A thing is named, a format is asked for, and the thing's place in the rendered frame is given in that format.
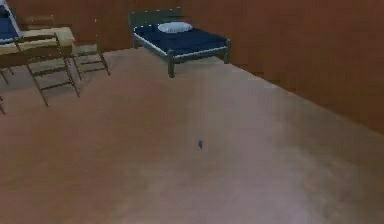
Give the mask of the white pillow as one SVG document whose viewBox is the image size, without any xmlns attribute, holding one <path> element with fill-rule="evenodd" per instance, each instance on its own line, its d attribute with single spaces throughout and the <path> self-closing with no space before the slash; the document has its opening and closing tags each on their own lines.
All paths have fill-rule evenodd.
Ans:
<svg viewBox="0 0 384 224">
<path fill-rule="evenodd" d="M 186 22 L 168 22 L 158 25 L 158 30 L 164 33 L 180 33 L 186 32 L 193 28 L 193 26 Z"/>
</svg>

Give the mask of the brown wooden chair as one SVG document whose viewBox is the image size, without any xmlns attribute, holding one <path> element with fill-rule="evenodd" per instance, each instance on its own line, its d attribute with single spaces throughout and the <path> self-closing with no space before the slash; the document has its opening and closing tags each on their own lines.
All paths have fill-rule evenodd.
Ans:
<svg viewBox="0 0 384 224">
<path fill-rule="evenodd" d="M 50 38 L 56 39 L 56 44 L 54 46 L 42 46 L 37 48 L 31 48 L 29 49 L 28 53 L 24 54 L 24 64 L 46 106 L 49 106 L 48 99 L 44 94 L 46 90 L 65 85 L 71 85 L 76 95 L 80 96 L 79 90 L 71 74 L 68 62 L 66 61 L 66 55 L 64 55 L 62 52 L 62 47 L 60 46 L 59 40 L 55 34 L 28 38 L 20 37 L 18 39 L 13 40 L 17 48 L 19 48 L 20 43 L 29 40 L 42 40 Z M 42 87 L 38 82 L 39 78 L 61 72 L 64 72 L 67 76 L 67 80 L 64 82 L 45 87 Z"/>
<path fill-rule="evenodd" d="M 98 46 L 99 43 L 98 34 L 95 34 L 91 40 L 74 43 L 72 59 L 80 80 L 83 80 L 83 74 L 100 70 L 105 70 L 108 75 L 111 75 L 108 63 Z"/>
</svg>

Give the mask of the tan wooden table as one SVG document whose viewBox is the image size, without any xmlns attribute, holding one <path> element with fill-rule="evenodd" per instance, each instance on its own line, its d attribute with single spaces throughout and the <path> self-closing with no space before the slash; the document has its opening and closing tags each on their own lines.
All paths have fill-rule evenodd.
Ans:
<svg viewBox="0 0 384 224">
<path fill-rule="evenodd" d="M 69 27 L 29 30 L 22 32 L 24 38 L 55 34 L 59 40 L 64 55 L 71 55 L 75 37 Z M 42 46 L 54 46 L 55 38 L 42 40 L 29 40 L 19 44 L 17 48 L 12 39 L 0 40 L 0 68 L 21 66 L 24 64 L 24 54 L 29 49 Z"/>
</svg>

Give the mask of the open blue laptop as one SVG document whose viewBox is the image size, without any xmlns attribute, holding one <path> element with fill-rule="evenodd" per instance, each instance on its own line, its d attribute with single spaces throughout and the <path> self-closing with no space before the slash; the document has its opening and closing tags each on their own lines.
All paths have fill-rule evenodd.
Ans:
<svg viewBox="0 0 384 224">
<path fill-rule="evenodd" d="M 14 10 L 6 0 L 0 0 L 0 45 L 12 43 L 14 39 L 22 36 Z"/>
</svg>

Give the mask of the blue bed with green frame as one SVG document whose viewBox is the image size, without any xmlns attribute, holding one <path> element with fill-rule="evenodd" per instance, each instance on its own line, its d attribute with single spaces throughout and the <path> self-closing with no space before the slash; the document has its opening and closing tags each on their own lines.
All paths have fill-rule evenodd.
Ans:
<svg viewBox="0 0 384 224">
<path fill-rule="evenodd" d="M 191 30 L 180 33 L 158 30 L 159 24 L 168 22 L 185 22 L 180 7 L 128 13 L 133 47 L 143 46 L 166 61 L 170 78 L 175 77 L 175 65 L 187 61 L 221 56 L 225 64 L 230 63 L 230 39 L 193 25 Z"/>
</svg>

